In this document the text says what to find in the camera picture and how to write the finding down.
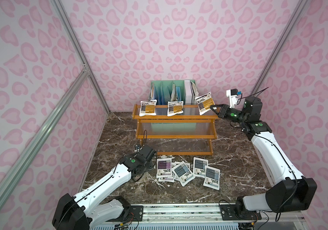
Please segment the green file organizer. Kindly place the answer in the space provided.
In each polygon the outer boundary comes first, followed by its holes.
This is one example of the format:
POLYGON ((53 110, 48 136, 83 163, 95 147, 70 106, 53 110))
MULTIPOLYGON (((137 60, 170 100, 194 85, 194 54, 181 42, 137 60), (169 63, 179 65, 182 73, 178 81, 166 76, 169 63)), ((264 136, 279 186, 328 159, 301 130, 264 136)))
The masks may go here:
POLYGON ((157 105, 180 101, 184 105, 194 105, 196 97, 199 92, 195 80, 153 80, 148 101, 157 100, 157 105))

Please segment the orange wooden three-tier shelf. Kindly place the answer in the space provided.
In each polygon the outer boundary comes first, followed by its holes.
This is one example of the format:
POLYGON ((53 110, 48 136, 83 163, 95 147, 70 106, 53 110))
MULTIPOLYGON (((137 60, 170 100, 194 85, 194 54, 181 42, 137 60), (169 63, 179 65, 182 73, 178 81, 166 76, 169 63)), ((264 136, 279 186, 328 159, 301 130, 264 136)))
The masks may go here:
POLYGON ((137 120, 136 139, 143 145, 148 139, 165 140, 203 140, 204 148, 196 150, 189 147, 188 151, 172 148, 170 151, 158 151, 159 155, 213 155, 212 142, 218 138, 215 127, 217 115, 208 111, 199 114, 196 105, 185 105, 183 113, 169 117, 167 106, 155 107, 155 116, 139 116, 140 106, 134 105, 132 118, 137 120))

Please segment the yellow coffee bag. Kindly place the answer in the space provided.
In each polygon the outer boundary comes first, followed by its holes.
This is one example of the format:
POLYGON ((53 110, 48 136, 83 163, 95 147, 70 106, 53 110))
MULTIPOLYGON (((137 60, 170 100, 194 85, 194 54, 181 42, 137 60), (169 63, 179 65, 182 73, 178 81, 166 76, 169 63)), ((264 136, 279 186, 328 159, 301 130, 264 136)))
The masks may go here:
POLYGON ((209 92, 205 95, 196 97, 195 101, 197 103, 200 115, 204 115, 207 111, 210 110, 210 107, 212 105, 215 105, 211 92, 209 92))
POLYGON ((171 117, 174 115, 182 114, 183 111, 183 101, 168 102, 167 116, 171 117))
POLYGON ((155 116, 157 100, 141 101, 139 116, 155 116))

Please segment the purple coffee bag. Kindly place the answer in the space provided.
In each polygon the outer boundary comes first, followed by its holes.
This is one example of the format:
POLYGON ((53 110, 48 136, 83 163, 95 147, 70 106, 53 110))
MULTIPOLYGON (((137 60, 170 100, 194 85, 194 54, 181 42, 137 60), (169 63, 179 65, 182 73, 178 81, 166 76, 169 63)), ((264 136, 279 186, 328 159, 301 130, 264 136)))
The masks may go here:
POLYGON ((157 159, 156 169, 157 178, 172 177, 172 158, 157 159))
POLYGON ((159 182, 170 182, 174 183, 175 179, 173 176, 159 178, 159 182))

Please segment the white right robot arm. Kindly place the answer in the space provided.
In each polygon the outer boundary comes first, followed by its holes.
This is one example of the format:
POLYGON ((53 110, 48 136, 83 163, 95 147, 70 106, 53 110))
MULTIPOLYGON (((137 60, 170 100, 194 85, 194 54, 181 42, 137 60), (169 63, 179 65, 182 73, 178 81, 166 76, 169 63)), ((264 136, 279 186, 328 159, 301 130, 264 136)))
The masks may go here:
POLYGON ((239 217, 252 211, 283 212, 307 210, 317 190, 313 178, 305 177, 288 159, 278 144, 270 126, 261 120, 260 98, 245 98, 242 110, 227 104, 211 105, 219 117, 238 123, 242 132, 259 152, 273 186, 265 193, 240 196, 235 210, 239 217))

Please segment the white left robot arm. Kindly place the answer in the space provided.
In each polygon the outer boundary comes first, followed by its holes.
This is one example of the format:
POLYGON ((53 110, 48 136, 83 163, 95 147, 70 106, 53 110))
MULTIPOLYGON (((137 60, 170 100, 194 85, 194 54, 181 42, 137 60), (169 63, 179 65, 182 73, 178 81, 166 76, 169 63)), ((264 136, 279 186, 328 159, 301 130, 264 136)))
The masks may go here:
POLYGON ((123 156, 119 162, 87 189, 62 196, 54 213, 52 225, 57 230, 92 230, 105 223, 120 221, 124 226, 142 221, 143 207, 132 206, 126 199, 116 196, 108 203, 101 202, 132 178, 153 169, 156 151, 147 146, 135 146, 133 154, 123 156))

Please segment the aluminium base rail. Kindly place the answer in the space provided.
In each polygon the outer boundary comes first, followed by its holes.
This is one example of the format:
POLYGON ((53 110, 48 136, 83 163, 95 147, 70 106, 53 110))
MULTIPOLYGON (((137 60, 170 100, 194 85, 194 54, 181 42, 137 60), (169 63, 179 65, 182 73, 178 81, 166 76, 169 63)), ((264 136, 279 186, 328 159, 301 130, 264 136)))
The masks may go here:
POLYGON ((230 204, 185 203, 144 204, 143 212, 126 225, 106 222, 96 226, 97 230, 307 230, 301 212, 276 214, 257 211, 257 216, 239 219, 230 204))

